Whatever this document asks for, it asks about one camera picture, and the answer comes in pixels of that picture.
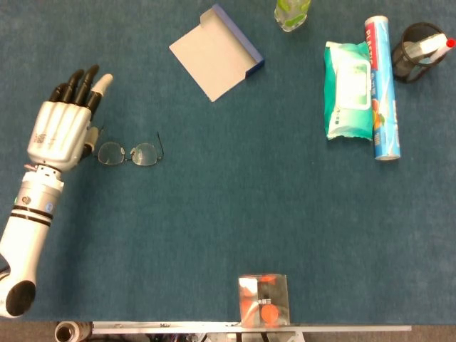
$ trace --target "robotic hand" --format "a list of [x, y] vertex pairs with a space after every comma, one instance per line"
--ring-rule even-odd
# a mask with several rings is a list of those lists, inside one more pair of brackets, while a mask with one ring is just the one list
[[0, 259], [8, 263], [0, 269], [0, 316], [19, 317], [35, 299], [36, 267], [63, 190], [61, 173], [91, 154], [98, 139], [90, 122], [113, 77], [104, 75], [90, 90], [97, 72], [98, 66], [76, 71], [38, 112], [27, 149], [35, 165], [26, 165], [0, 241]]

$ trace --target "green package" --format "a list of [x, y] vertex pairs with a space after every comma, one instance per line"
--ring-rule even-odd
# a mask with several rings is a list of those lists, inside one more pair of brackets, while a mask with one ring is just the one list
[[326, 42], [325, 131], [328, 139], [343, 136], [372, 140], [371, 65], [366, 42]]

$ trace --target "black cup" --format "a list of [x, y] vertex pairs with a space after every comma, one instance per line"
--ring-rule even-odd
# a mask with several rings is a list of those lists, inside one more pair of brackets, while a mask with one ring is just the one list
[[394, 79], [404, 83], [415, 82], [445, 58], [445, 55], [443, 55], [433, 63], [421, 63], [420, 61], [429, 55], [418, 59], [411, 58], [405, 50], [408, 46], [437, 33], [444, 32], [436, 25], [430, 23], [416, 23], [406, 28], [400, 43], [394, 48], [391, 56]]

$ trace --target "robotic arm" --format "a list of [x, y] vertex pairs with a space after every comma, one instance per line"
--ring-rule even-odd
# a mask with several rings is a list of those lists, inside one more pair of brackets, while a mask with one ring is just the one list
[[0, 255], [8, 263], [0, 265], [0, 316], [19, 317], [35, 299], [38, 259], [63, 191], [61, 173], [91, 154], [98, 139], [90, 122], [113, 77], [104, 75], [90, 90], [97, 72], [98, 66], [85, 74], [76, 71], [38, 112], [27, 148], [34, 166], [26, 165], [0, 241]]

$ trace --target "eyeglasses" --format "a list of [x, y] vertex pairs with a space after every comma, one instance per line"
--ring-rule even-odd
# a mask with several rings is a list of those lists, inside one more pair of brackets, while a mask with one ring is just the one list
[[165, 153], [163, 152], [163, 145], [160, 135], [157, 132], [158, 142], [160, 143], [161, 155], [158, 155], [154, 145], [149, 143], [142, 143], [134, 147], [130, 151], [131, 158], [125, 158], [125, 150], [116, 142], [105, 142], [98, 150], [98, 161], [104, 165], [119, 165], [126, 160], [131, 160], [139, 166], [153, 166], [157, 164]]

